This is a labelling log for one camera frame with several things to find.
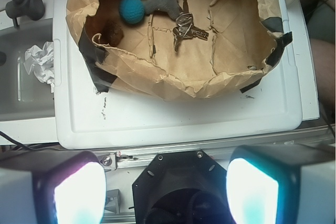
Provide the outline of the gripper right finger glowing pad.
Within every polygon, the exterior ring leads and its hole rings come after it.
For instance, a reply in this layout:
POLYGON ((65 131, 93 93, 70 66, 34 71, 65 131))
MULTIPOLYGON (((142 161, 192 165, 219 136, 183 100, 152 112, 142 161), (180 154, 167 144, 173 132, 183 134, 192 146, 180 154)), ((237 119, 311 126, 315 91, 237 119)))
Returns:
POLYGON ((236 223, 335 223, 335 147, 241 145, 226 192, 236 223))

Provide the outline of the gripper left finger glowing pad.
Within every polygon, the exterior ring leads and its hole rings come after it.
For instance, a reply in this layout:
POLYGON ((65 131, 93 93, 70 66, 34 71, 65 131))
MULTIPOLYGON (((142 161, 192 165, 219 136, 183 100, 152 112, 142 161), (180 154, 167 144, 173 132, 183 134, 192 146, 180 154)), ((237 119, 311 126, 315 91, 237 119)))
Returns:
POLYGON ((93 152, 1 154, 1 223, 100 223, 106 190, 93 152))

